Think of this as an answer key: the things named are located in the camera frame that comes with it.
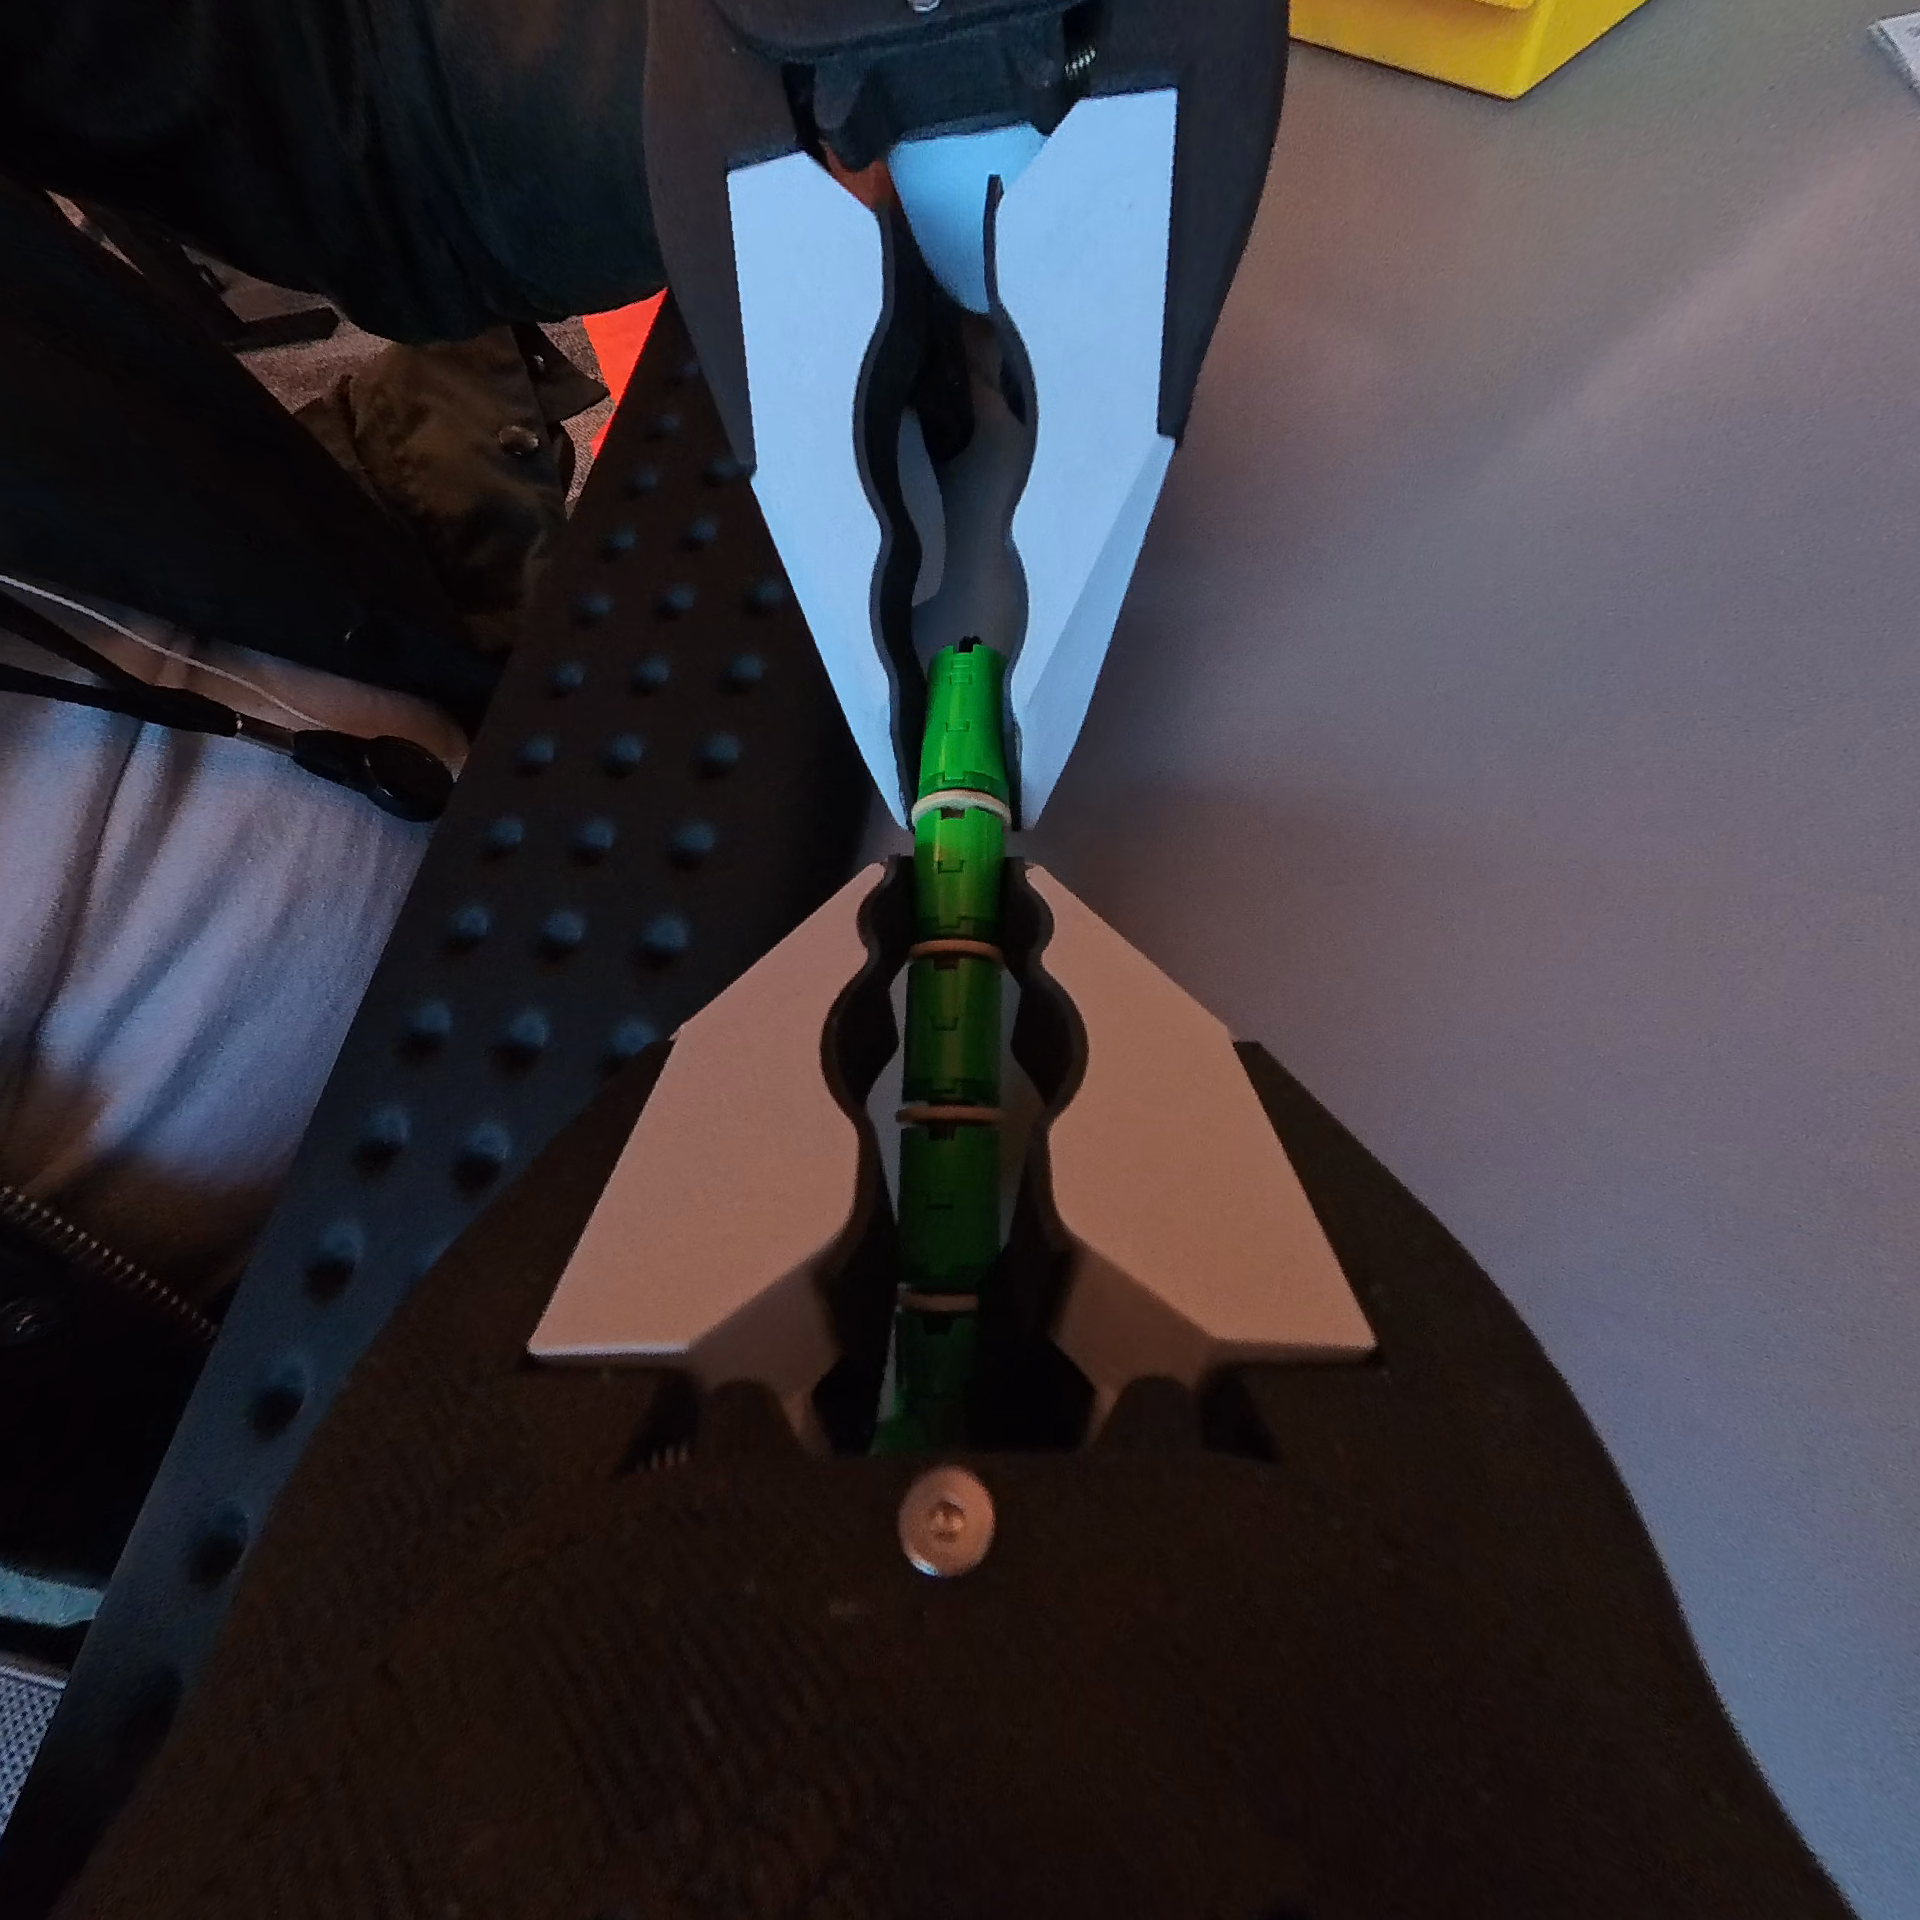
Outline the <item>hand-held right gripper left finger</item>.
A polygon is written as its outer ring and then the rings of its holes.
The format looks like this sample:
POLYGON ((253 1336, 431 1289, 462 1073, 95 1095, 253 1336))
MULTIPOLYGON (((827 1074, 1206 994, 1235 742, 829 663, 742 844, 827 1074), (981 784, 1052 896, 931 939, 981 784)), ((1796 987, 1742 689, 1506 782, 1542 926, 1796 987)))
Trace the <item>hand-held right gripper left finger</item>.
POLYGON ((684 1023, 530 1355, 752 1382, 804 1444, 869 1451, 896 1299, 870 1095, 904 952, 908 867, 869 867, 684 1023))

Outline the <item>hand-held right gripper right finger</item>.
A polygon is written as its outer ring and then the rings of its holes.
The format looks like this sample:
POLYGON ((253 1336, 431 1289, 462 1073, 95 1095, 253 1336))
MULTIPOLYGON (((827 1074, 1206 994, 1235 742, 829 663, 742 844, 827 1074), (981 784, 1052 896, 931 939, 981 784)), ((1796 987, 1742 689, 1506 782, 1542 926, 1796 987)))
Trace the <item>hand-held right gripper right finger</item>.
POLYGON ((1375 1352, 1228 1027, 1034 862, 1007 871, 1031 1130, 1007 1316, 1014 1427, 1066 1443, 1144 1378, 1375 1352))

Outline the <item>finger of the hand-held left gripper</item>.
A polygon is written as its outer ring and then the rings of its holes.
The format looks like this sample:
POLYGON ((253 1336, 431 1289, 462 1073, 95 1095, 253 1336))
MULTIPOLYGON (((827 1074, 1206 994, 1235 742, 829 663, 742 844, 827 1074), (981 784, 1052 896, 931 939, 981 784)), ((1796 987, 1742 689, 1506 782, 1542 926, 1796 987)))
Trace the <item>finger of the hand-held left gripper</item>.
POLYGON ((901 424, 920 364, 920 265, 894 211, 803 152, 730 180, 752 401, 752 487, 883 801, 910 810, 920 538, 901 424))
POLYGON ((1173 452, 1158 408, 1174 132, 1173 89, 1076 103, 994 215, 991 289, 1035 424, 1013 514, 1024 826, 1085 722, 1173 452))

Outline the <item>yellow plastic bin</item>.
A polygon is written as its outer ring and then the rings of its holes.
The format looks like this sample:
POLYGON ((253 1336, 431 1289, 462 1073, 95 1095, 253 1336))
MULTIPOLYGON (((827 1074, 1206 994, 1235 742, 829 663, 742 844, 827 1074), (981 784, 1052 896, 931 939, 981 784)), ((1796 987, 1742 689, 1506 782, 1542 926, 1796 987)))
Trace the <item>yellow plastic bin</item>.
POLYGON ((1344 57, 1517 102, 1640 3, 1292 3, 1290 35, 1344 57))

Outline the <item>green brick bamboo stalk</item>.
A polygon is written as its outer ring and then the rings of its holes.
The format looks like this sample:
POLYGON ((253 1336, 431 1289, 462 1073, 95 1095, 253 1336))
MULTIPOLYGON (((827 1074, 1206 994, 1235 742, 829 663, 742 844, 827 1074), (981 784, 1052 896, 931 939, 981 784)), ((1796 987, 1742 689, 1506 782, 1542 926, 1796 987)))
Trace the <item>green brick bamboo stalk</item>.
POLYGON ((1004 658, 975 639, 928 668, 879 1454, 962 1438, 978 1300, 1002 1252, 1002 862, 1013 817, 1002 681, 1004 658))

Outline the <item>person's left forearm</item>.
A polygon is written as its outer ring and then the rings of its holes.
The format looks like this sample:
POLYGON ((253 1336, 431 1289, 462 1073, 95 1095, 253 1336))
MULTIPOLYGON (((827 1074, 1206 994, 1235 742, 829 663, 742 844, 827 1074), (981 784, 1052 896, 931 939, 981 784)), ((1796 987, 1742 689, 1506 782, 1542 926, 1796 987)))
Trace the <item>person's left forearm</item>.
POLYGON ((402 343, 666 287, 638 3, 4 3, 4 171, 402 343))

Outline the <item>grey desk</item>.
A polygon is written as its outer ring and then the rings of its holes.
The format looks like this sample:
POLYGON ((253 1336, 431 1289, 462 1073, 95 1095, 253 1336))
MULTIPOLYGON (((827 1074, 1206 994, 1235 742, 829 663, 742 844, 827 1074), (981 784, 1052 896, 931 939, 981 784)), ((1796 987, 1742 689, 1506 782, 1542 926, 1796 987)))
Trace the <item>grey desk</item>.
POLYGON ((1907 4, 1520 103, 1298 51, 1034 852, 1506 1289, 1860 1916, 1915 1916, 1907 4))

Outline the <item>orange traffic cone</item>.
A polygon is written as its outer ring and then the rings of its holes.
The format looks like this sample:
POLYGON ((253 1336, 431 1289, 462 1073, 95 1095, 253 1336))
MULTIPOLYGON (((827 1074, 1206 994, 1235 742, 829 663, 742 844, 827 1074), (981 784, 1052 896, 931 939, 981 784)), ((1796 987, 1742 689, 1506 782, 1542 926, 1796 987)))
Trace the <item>orange traffic cone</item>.
POLYGON ((634 380, 636 366, 650 343, 662 305, 666 294, 658 294, 646 300, 583 318, 602 384, 607 387, 611 404, 614 409, 634 380))

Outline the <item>black studded mat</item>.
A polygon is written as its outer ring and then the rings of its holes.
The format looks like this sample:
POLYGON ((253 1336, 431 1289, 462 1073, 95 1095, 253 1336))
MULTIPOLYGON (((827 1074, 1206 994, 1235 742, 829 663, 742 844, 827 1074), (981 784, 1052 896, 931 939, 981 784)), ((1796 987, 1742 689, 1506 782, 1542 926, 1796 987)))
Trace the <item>black studded mat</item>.
POLYGON ((662 302, 4 1832, 42 1916, 392 1310, 848 873, 869 777, 662 302))

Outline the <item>person's legs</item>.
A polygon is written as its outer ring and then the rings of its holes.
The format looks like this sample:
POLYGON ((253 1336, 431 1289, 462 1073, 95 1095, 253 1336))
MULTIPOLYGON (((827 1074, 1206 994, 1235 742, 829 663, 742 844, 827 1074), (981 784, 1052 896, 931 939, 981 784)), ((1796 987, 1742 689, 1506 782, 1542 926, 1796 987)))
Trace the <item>person's legs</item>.
POLYGON ((4 1183, 188 1299, 227 1284, 428 834, 250 744, 7 691, 4 1183))

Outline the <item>person's dark jacket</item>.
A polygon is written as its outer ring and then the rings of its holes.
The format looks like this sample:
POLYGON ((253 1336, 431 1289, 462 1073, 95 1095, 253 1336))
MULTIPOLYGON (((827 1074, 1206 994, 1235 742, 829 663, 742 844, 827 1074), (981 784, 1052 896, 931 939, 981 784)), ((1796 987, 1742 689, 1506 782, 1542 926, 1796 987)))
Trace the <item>person's dark jacket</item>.
POLYGON ((45 195, 3 196, 4 570, 475 732, 605 388, 533 326, 387 345, 299 412, 45 195))

